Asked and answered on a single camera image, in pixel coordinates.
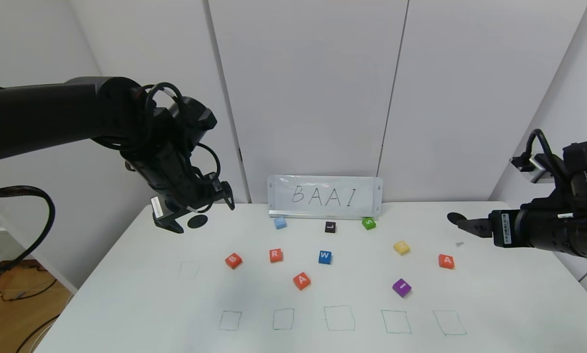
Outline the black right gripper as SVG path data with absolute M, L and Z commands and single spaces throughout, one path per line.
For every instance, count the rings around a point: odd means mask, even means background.
M 479 238 L 493 238 L 502 248 L 570 251 L 569 222 L 551 211 L 495 210 L 489 219 L 461 219 L 457 227 Z

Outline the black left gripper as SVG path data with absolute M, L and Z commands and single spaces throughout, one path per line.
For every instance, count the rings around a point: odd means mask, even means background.
M 183 234 L 177 219 L 209 205 L 208 185 L 199 183 L 186 158 L 173 147 L 131 151 L 130 165 L 157 193 L 150 201 L 155 226 Z

